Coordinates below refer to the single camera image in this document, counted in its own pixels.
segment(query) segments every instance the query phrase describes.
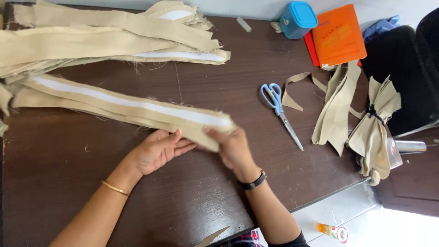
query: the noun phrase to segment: black wristwatch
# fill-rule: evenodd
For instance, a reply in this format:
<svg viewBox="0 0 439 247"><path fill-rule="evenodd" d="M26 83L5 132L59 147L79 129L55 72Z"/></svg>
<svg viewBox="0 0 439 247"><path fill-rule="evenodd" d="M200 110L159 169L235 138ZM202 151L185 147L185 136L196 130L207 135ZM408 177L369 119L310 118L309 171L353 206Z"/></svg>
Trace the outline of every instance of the black wristwatch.
<svg viewBox="0 0 439 247"><path fill-rule="evenodd" d="M252 189L256 188L256 186L262 184L262 182L264 182L264 180L265 180L266 177L267 177L267 176L265 175L265 172L264 172L264 171L261 171L261 175L260 175L259 178L256 179L256 181L254 181L253 183L243 183L243 182L240 182L240 181L238 180L238 185L239 185L239 187L241 187L241 189L243 189L243 190L252 190Z"/></svg>

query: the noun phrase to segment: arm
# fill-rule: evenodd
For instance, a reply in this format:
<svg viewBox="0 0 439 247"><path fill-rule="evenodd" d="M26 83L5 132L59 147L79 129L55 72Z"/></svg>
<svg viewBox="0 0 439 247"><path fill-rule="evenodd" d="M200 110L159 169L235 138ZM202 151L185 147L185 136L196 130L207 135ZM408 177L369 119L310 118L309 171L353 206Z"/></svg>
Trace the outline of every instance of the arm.
<svg viewBox="0 0 439 247"><path fill-rule="evenodd" d="M230 135L211 128L205 128L205 132L220 143L221 159L239 181L252 183L259 178L261 168L253 160L243 129L238 128ZM271 191L266 180L253 190L246 190L245 194L268 243L288 243L300 235L296 220Z"/></svg>
<svg viewBox="0 0 439 247"><path fill-rule="evenodd" d="M180 129L171 135L167 131L157 130L120 162L106 182L131 193L142 176L159 169L172 158L195 146L191 141L181 140ZM50 247L106 246L127 198L101 185Z"/></svg>

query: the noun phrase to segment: dark wooden table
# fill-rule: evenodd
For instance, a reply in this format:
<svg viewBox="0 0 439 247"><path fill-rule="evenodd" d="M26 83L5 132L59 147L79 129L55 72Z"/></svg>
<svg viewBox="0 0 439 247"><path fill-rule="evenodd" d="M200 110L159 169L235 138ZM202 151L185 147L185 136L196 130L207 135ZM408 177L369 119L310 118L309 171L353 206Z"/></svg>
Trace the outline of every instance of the dark wooden table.
<svg viewBox="0 0 439 247"><path fill-rule="evenodd" d="M6 15L11 18L11 11ZM258 97L262 84L283 84L305 71L328 82L329 72L312 65L303 39L286 39L268 21L247 20L253 28L247 33L235 18L209 19L215 25L213 38L232 52L225 65L167 62L159 67L103 61L51 74L127 95L230 113L246 130L255 161L290 211L361 181L351 150L345 148L338 157L330 145L311 143L324 92L309 81L288 87L290 96L305 109L284 108L304 152ZM367 79L362 74L352 106L361 111L366 103ZM19 109L4 121L9 125L2 164L5 247L46 246L83 207L101 179L151 133L129 123L102 121L60 108ZM357 123L350 114L349 128ZM226 226L231 227L218 239L244 233L256 222L218 156L194 150L141 179L108 246L194 246Z"/></svg>

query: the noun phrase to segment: hand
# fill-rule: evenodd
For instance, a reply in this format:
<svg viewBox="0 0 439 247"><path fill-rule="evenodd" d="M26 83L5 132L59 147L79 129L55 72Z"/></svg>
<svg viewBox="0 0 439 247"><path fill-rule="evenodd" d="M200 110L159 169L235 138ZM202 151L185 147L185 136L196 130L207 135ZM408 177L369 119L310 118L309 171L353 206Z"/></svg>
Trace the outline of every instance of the hand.
<svg viewBox="0 0 439 247"><path fill-rule="evenodd" d="M224 165L235 173L239 181L251 183L259 178L261 168L253 160L245 131L241 127L231 134L209 127L205 127L204 131L219 143L219 155Z"/></svg>
<svg viewBox="0 0 439 247"><path fill-rule="evenodd" d="M121 163L128 163L141 175L148 175L172 158L196 147L195 143L181 139L181 136L180 129L173 134L164 130L156 130L133 149Z"/></svg>

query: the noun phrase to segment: scissors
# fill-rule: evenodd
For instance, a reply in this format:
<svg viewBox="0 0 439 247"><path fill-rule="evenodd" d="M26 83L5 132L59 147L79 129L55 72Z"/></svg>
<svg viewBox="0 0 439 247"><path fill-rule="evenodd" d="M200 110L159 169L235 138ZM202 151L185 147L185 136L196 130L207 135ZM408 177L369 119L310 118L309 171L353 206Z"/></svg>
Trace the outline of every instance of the scissors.
<svg viewBox="0 0 439 247"><path fill-rule="evenodd" d="M268 100L267 97L265 97L264 90L265 92L268 93L273 103L271 103L270 100ZM300 141L297 138L296 133L294 133L293 128L291 127L290 123L288 122L288 119L284 115L284 110L282 109L282 102L281 102L281 94L282 94L281 87L276 83L271 83L269 86L267 86L267 84L264 84L261 87L260 93L264 97L265 102L271 108L274 109L274 113L276 114L276 116L278 116L282 120L282 123L284 124L285 128L287 128L288 133L293 138L294 142L297 144L297 146L299 146L300 150L303 151L302 144L300 144Z"/></svg>

